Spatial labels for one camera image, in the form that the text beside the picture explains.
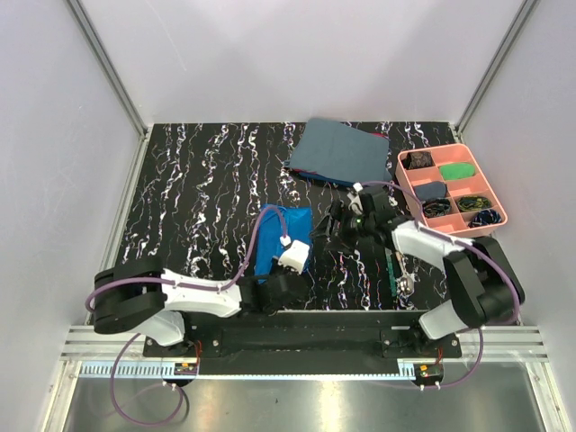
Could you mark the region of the blue cloth napkin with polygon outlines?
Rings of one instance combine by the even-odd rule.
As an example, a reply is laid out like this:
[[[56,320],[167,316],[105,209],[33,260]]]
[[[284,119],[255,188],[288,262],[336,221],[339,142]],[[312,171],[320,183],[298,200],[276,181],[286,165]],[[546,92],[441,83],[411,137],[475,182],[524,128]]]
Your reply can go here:
[[[291,240],[299,240],[312,251],[312,210],[310,207],[278,206],[283,215],[287,235]],[[273,258],[284,252],[280,237],[284,234],[283,225],[276,211],[267,211],[260,222],[256,241],[255,275],[268,275],[273,267]]]

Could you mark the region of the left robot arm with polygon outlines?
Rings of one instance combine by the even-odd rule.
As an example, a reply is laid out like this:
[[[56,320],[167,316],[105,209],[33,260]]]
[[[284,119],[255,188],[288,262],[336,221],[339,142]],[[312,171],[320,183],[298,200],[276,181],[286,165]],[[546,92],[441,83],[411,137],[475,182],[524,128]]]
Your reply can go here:
[[[283,254],[272,258],[266,274],[215,281],[178,274],[153,256],[97,274],[85,306],[97,334],[140,333],[174,356],[185,356],[194,347],[186,314],[217,319],[271,315],[306,297],[307,266],[307,259]]]

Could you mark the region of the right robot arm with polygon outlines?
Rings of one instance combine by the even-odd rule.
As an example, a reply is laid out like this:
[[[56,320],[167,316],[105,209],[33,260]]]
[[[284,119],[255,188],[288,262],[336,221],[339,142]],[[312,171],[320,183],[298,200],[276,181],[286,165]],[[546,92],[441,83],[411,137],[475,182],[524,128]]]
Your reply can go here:
[[[348,203],[335,200],[329,206],[310,232],[312,239],[325,239],[328,248],[345,254],[352,252],[359,239],[372,239],[445,274],[448,301],[422,314],[410,328],[409,346],[414,354],[432,355],[441,338],[456,332],[518,320],[525,294],[495,238],[459,238],[399,215],[378,186],[348,197]]]

